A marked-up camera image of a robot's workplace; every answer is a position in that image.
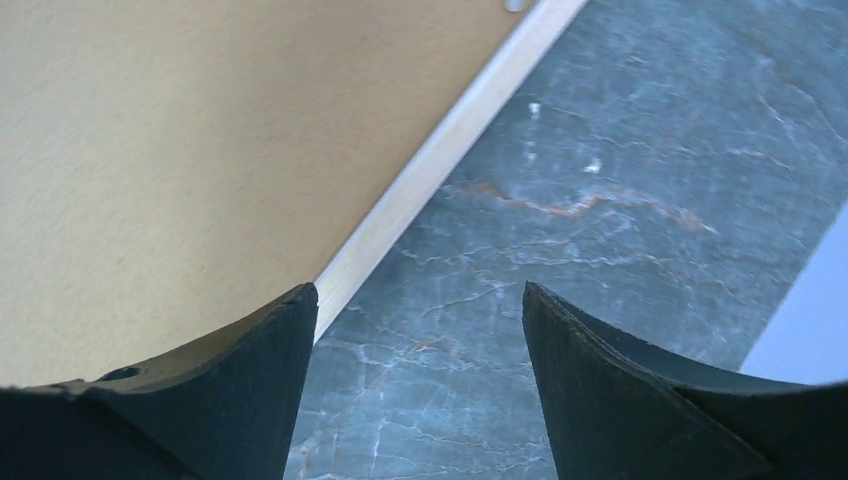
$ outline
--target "floor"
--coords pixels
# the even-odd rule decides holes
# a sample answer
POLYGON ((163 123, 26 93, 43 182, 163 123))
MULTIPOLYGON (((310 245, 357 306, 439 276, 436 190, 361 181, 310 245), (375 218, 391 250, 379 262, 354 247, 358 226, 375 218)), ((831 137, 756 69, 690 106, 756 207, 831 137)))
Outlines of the floor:
POLYGON ((527 280, 738 368, 848 196, 846 28, 590 0, 316 345, 285 478, 555 479, 527 280))

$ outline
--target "curved rubber piece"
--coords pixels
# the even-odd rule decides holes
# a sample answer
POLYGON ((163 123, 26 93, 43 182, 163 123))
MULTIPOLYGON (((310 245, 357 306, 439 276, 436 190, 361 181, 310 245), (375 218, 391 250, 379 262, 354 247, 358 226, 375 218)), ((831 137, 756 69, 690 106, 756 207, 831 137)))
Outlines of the curved rubber piece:
POLYGON ((563 480, 848 478, 848 384, 713 368, 533 283, 523 323, 563 480))
POLYGON ((304 284, 97 381, 0 390, 0 477, 282 478, 317 303, 304 284))

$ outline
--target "wooden trim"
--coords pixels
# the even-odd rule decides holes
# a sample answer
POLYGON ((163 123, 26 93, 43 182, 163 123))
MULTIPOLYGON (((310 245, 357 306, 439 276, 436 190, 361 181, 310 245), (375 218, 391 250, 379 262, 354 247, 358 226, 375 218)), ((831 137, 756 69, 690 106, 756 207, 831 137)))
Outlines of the wooden trim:
POLYGON ((539 0, 315 280, 315 341, 588 0, 539 0))

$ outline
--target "hole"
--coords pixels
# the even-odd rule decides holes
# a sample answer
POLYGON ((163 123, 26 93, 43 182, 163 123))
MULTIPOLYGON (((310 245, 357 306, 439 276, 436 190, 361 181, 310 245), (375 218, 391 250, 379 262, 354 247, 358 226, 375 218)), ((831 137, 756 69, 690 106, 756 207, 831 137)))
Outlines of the hole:
POLYGON ((125 378, 132 378, 139 373, 141 373, 141 369, 138 367, 124 367, 103 375, 98 381, 111 382, 112 380, 123 380, 125 378))

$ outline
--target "marble floor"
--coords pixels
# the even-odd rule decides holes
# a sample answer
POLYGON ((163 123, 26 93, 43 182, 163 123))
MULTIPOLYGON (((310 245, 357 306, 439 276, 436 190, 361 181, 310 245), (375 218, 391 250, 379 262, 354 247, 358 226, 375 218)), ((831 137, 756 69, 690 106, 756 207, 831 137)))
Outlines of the marble floor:
POLYGON ((527 280, 738 368, 848 196, 846 30, 590 0, 316 345, 285 478, 555 479, 527 280))

